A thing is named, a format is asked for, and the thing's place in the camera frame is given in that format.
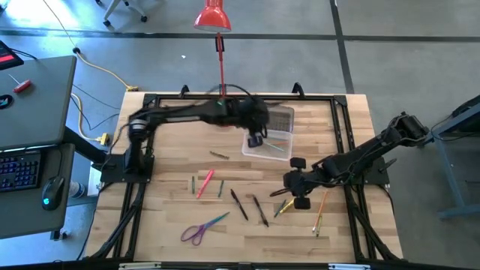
purple scissors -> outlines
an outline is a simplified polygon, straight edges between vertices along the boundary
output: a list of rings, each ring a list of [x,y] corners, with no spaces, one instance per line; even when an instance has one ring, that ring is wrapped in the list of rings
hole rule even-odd
[[[205,223],[205,224],[202,224],[202,225],[193,225],[193,226],[190,226],[188,227],[182,234],[181,234],[181,241],[182,242],[185,242],[185,241],[188,241],[188,240],[192,240],[192,244],[197,246],[197,245],[200,245],[202,243],[202,238],[203,238],[203,234],[205,234],[205,231],[211,227],[213,224],[216,224],[218,221],[221,221],[222,219],[224,219],[230,212],[227,212],[225,214],[222,214],[221,216],[218,216],[212,220],[210,220],[209,222]]]

gray floor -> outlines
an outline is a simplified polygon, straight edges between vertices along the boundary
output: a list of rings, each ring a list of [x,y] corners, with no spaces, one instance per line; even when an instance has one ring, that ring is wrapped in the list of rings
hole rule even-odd
[[[31,0],[26,9],[24,1],[9,2],[0,14],[0,31],[43,29],[58,33],[59,24],[42,1]],[[142,24],[137,13],[120,5],[110,18],[113,28],[106,29],[101,23],[105,7],[93,0],[48,3],[67,29],[99,32],[199,33],[192,22],[202,7],[196,0],[141,1],[149,15],[149,21]],[[478,1],[337,0],[337,5],[345,35],[480,35]],[[225,0],[225,10],[236,34],[335,34],[328,0]],[[39,58],[71,54],[66,37],[1,34],[0,39],[9,46]],[[112,69],[143,91],[178,91],[184,84],[205,91],[218,84],[213,40],[74,37],[73,41],[88,59]],[[298,81],[308,93],[345,93],[336,40],[226,39],[225,47],[228,83],[252,92],[288,92]],[[377,132],[403,110],[431,126],[479,94],[480,43],[357,41],[346,42],[346,54],[355,93],[367,95]],[[75,83],[115,107],[122,103],[125,87],[81,62],[77,64]],[[93,125],[116,112],[78,94]],[[74,130],[77,113],[71,106],[67,125]],[[113,132],[115,122],[108,121],[87,134]],[[472,201],[478,200],[479,187],[466,185],[464,180],[478,175],[475,166],[467,166],[467,161],[478,160],[479,152],[472,147],[475,141],[462,139],[448,144],[455,171]],[[452,207],[453,200],[436,150],[431,145],[422,150],[398,148],[387,154],[387,158],[393,157],[398,162],[389,169],[391,194],[405,258],[480,269],[480,217],[444,221],[437,217],[437,211]],[[87,169],[85,161],[76,161],[80,173],[74,175],[84,179]],[[73,231],[73,237],[65,242],[54,243],[47,234],[1,240],[0,265],[74,260],[85,241],[94,206],[68,209],[65,227]],[[37,252],[39,245],[45,246],[42,252]]]

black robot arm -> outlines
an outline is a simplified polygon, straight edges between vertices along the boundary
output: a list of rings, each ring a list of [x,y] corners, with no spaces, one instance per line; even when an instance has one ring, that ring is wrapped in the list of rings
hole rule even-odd
[[[348,153],[334,154],[316,162],[310,172],[302,172],[306,167],[305,159],[292,158],[290,165],[296,169],[283,176],[285,188],[270,196],[290,191],[296,197],[297,209],[309,209],[310,200],[305,196],[314,188],[320,185],[327,188],[348,185],[351,179],[361,175],[377,158],[397,146],[417,146],[427,133],[428,129],[414,115],[402,112],[379,135]]]
[[[220,97],[189,106],[140,109],[128,119],[130,147],[124,153],[124,172],[142,173],[145,167],[142,143],[158,126],[195,121],[247,129],[248,146],[253,148],[261,146],[263,138],[267,137],[266,125],[269,122],[269,111],[265,101],[254,95],[249,95],[242,101],[231,97]]]

wooden table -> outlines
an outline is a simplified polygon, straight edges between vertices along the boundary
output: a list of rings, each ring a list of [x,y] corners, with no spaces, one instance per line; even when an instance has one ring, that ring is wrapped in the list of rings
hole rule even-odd
[[[142,106],[144,94],[125,94],[118,127],[125,124],[128,116]],[[363,94],[349,94],[346,97],[355,143],[360,145],[374,135],[367,98]],[[191,102],[162,100],[161,104],[175,106]],[[295,109],[292,156],[306,158],[310,166],[327,155],[337,153],[328,102],[288,101],[284,105]],[[165,124],[157,129],[154,175],[145,193],[135,260],[353,262],[343,188],[329,189],[319,238],[312,235],[312,227],[326,192],[324,187],[310,194],[312,209],[300,211],[291,208],[274,219],[275,210],[281,202],[292,199],[290,194],[269,197],[272,191],[283,188],[283,174],[291,170],[289,162],[244,156],[241,152],[243,133],[243,130],[234,127],[215,127],[202,122]],[[122,134],[113,153],[123,153],[128,143],[126,133]],[[230,156],[230,159],[221,160],[210,155],[209,151]],[[215,174],[201,199],[196,199],[191,192],[191,178],[195,176],[198,190],[210,169],[215,169]],[[223,195],[217,198],[221,180],[225,180]],[[234,203],[230,188],[236,192],[249,221],[243,218]],[[125,184],[113,184],[100,195],[86,255],[97,251],[116,227],[124,192]],[[263,225],[252,194],[260,201],[270,223],[269,228]],[[392,252],[401,257],[389,198],[375,186],[366,186],[365,196],[373,228]],[[200,246],[194,247],[190,242],[180,241],[180,235],[189,226],[205,223],[225,212],[230,214],[205,234]],[[130,227],[126,232],[124,252],[128,246]],[[366,254],[365,234],[362,229],[359,229],[359,233],[362,250]]]

red lamp shade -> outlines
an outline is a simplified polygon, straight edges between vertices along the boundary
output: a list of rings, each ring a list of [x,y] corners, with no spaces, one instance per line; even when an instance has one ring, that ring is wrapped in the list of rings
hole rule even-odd
[[[224,0],[205,0],[205,8],[196,18],[193,27],[210,32],[232,31],[232,26],[224,11]]]

